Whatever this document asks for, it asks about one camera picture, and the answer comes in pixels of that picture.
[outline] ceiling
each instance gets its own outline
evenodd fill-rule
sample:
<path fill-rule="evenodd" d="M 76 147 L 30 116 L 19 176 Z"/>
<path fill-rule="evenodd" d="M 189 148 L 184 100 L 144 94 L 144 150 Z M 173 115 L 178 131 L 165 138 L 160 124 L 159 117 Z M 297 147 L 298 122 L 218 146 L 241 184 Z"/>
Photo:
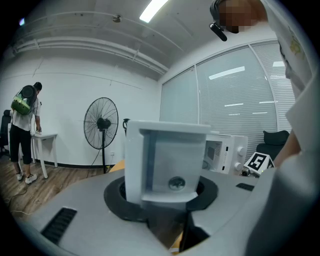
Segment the ceiling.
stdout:
<path fill-rule="evenodd" d="M 17 52 L 52 45 L 112 52 L 164 74 L 195 42 L 216 38 L 209 30 L 212 0 L 169 0 L 145 23 L 139 17 L 150 1 L 44 0 L 25 18 L 11 45 Z M 122 22 L 113 22 L 116 14 Z"/>

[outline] black baseboard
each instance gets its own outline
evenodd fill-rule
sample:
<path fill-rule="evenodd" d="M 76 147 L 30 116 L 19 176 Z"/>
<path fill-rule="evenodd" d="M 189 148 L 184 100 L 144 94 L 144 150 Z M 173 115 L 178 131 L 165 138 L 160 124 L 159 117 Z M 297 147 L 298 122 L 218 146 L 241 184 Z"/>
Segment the black baseboard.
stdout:
<path fill-rule="evenodd" d="M 49 161 L 44 161 L 45 165 L 49 165 L 49 166 L 55 166 L 54 162 L 49 162 Z M 66 168 L 76 168 L 76 169 L 89 169 L 91 167 L 91 165 L 76 165 L 76 164 L 66 164 L 66 163 L 59 163 L 58 162 L 58 166 L 59 167 L 66 167 Z M 103 165 L 93 165 L 91 167 L 91 169 L 102 169 L 104 166 Z"/>

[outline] screw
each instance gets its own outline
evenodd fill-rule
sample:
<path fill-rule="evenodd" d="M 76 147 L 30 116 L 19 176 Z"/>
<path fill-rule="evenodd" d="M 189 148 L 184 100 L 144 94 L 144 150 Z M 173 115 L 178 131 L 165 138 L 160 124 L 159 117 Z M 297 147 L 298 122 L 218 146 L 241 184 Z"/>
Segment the screw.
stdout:
<path fill-rule="evenodd" d="M 181 177 L 174 177 L 169 180 L 169 188 L 174 191 L 182 190 L 186 185 L 186 182 Z"/>

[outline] standing fan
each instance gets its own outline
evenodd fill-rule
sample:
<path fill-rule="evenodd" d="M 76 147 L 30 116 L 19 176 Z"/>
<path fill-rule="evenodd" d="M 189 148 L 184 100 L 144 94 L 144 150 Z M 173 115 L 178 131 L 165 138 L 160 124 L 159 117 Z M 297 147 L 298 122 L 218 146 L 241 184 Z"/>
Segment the standing fan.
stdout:
<path fill-rule="evenodd" d="M 105 148 L 114 140 L 118 130 L 118 111 L 109 98 L 98 98 L 88 108 L 83 121 L 86 141 L 102 150 L 103 173 L 106 173 Z"/>

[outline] wooden floor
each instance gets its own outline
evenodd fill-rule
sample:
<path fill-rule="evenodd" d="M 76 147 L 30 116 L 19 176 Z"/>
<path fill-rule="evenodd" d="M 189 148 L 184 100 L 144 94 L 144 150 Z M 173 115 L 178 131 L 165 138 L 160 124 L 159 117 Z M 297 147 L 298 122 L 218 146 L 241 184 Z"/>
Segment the wooden floor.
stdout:
<path fill-rule="evenodd" d="M 90 178 L 103 174 L 103 169 L 55 168 L 51 165 L 45 167 L 47 179 L 44 178 L 40 163 L 32 163 L 31 174 L 36 174 L 37 180 L 27 185 L 24 179 L 17 180 L 16 172 L 8 157 L 3 156 L 0 159 L 0 195 L 4 202 L 9 204 L 9 210 L 14 217 L 26 220 L 29 214 L 72 183 L 86 179 L 87 175 Z"/>

